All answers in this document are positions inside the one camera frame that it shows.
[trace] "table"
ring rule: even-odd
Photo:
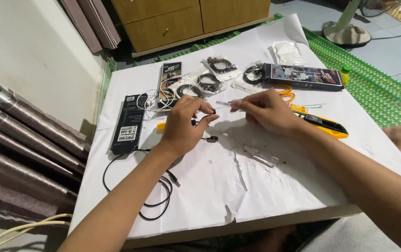
[[[295,14],[168,62],[181,61],[183,73],[188,73],[202,67],[201,59],[222,53],[243,70],[257,60],[273,63],[268,47],[283,40],[296,41],[309,66],[325,67],[309,49]],[[101,178],[114,158],[108,149],[124,96],[155,88],[161,65],[153,63],[113,73],[69,232],[107,194]],[[346,90],[295,91],[296,104],[327,104],[310,113],[341,123],[349,132],[349,137],[341,141],[401,175],[401,153]],[[220,107],[217,101],[245,95],[229,87],[207,101]],[[221,118],[207,128],[204,136],[216,135],[219,141],[213,144],[200,141],[171,169],[181,187],[174,189],[169,207],[159,220],[144,221],[137,216],[126,247],[181,242],[360,213],[341,187],[297,143],[247,124],[243,112],[229,113],[228,108],[218,108],[217,112]],[[155,126],[165,118],[145,119],[140,148],[152,148],[161,138]],[[241,151],[245,143],[264,148],[283,162],[268,169]],[[118,184],[144,155],[134,152],[113,163],[106,174],[108,187]],[[160,202],[165,197],[166,191],[158,184],[146,202]],[[151,217],[161,210],[143,207],[142,213]]]

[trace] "yellow box cutter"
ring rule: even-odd
[[[314,126],[319,128],[320,130],[328,133],[329,135],[332,135],[333,137],[335,137],[337,139],[348,137],[348,132],[346,131],[346,129],[337,122],[334,122],[332,120],[329,120],[329,119],[326,119],[323,117],[311,115],[308,113],[299,112],[295,109],[291,109],[291,110],[298,117],[303,118],[303,120],[305,120],[308,123],[314,124]]]

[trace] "curtain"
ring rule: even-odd
[[[92,53],[115,49],[121,38],[101,0],[59,0]]]
[[[84,135],[0,86],[0,219],[73,212],[89,150]]]

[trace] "cabinet drawer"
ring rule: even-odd
[[[203,34],[198,5],[125,24],[124,28],[136,52]]]
[[[265,18],[269,6],[270,0],[200,0],[204,33]]]
[[[199,0],[112,0],[123,24],[199,5]]]

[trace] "yellow bottle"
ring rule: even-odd
[[[341,70],[342,84],[346,85],[349,82],[349,73],[351,72],[351,66],[343,66]]]

